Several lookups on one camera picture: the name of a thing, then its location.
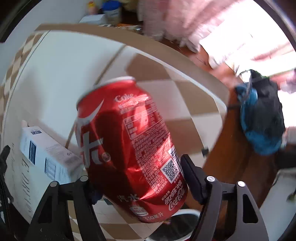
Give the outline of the red coke can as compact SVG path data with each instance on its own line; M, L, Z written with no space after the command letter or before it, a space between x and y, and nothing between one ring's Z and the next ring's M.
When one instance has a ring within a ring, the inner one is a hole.
M188 187L171 134L133 77L95 85L76 108L80 156L104 196L144 223L165 221L182 207Z

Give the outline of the white round trash bin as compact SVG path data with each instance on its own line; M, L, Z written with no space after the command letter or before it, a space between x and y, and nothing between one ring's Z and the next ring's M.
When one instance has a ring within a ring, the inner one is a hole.
M145 240L151 241L183 241L189 240L200 216L200 211L195 209L180 209L164 221Z

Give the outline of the white blue carton box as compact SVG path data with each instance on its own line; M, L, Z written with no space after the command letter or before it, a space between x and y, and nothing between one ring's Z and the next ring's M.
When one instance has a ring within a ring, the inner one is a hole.
M20 151L52 181L75 182L83 173L82 160L38 126L22 128Z

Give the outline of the pile of dark blue clothes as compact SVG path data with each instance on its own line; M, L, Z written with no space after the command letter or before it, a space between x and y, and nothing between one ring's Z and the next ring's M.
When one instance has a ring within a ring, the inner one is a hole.
M272 155L280 149L285 132L278 85L255 70L247 72L249 81L235 87L241 127L255 153Z

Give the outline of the checkered brown white tablecloth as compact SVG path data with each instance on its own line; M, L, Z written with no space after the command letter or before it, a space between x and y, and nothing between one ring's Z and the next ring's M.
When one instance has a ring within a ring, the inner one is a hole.
M31 222L49 183L87 174L108 240L144 240L185 203L179 156L199 166L229 91L181 53L126 30L41 25L1 84L13 207Z

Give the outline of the pink floral curtain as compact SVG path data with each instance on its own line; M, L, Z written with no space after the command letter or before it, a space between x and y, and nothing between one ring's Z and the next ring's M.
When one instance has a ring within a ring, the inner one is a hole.
M275 75L295 69L295 50L276 21L255 1L139 1L144 33L204 49L215 69Z

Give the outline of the small orange bottle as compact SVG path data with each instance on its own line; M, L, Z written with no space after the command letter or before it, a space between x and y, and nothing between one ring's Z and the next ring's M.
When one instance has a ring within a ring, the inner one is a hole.
M94 1L90 1L87 5L87 10L89 15L96 15L97 14L97 7Z

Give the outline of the blue lid white jar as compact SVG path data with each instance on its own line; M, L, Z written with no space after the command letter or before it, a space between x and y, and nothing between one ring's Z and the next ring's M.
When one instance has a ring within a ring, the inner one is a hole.
M117 25L121 22L121 3L119 1L105 1L102 11L110 24Z

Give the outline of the brown paper bag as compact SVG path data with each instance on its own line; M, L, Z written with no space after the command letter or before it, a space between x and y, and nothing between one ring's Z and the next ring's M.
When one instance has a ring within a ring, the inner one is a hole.
M137 11L138 0L119 0L127 11Z

